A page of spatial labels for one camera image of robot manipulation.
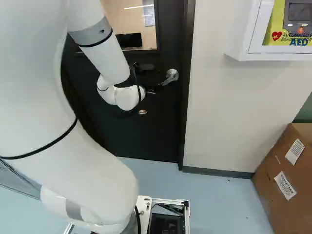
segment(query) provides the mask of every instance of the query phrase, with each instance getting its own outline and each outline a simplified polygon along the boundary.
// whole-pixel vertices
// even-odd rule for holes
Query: black cable
[[[138,85],[138,81],[137,81],[137,73],[136,73],[136,66],[137,65],[138,65],[137,62],[132,64],[133,76],[135,77],[136,87],[137,87],[137,91],[138,91],[138,103],[137,103],[137,106],[138,106],[140,104],[140,102],[142,101],[142,96],[141,96],[140,86]]]
[[[74,129],[74,127],[76,126],[77,122],[78,122],[78,118],[76,117],[74,123],[72,124],[72,126],[70,126],[70,128],[65,133],[63,133],[61,136],[59,136],[55,140],[51,141],[49,144],[47,144],[45,146],[42,146],[39,149],[36,149],[36,150],[34,150],[32,152],[29,152],[29,153],[26,153],[26,154],[23,154],[23,155],[19,155],[19,156],[12,156],[12,157],[0,156],[0,158],[1,159],[5,159],[5,160],[16,160],[16,159],[21,159],[21,158],[25,158],[25,157],[29,157],[29,156],[38,154],[38,153],[40,153],[40,152],[50,148],[51,146],[55,145],[59,141],[63,140]]]
[[[136,211],[137,234],[141,234],[141,219],[137,206],[135,207],[135,211]]]

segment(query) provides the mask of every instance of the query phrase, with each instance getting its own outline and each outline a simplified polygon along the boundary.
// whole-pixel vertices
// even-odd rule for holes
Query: floor
[[[172,163],[121,160],[137,176],[141,195],[190,200],[191,234],[273,234],[250,180],[186,174]],[[1,234],[63,234],[67,225],[39,201],[3,188],[0,205]]]

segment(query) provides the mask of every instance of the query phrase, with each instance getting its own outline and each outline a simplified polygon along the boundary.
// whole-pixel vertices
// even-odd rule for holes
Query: white wall
[[[312,91],[312,62],[225,56],[233,2],[196,0],[184,166],[254,172]]]

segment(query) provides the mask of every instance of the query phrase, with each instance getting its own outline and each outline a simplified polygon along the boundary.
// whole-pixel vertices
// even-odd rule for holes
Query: glass window
[[[157,49],[154,0],[101,0],[123,50]]]

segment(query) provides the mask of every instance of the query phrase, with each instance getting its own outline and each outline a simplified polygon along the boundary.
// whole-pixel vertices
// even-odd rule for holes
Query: aed sign
[[[312,46],[312,0],[275,0],[262,45]]]

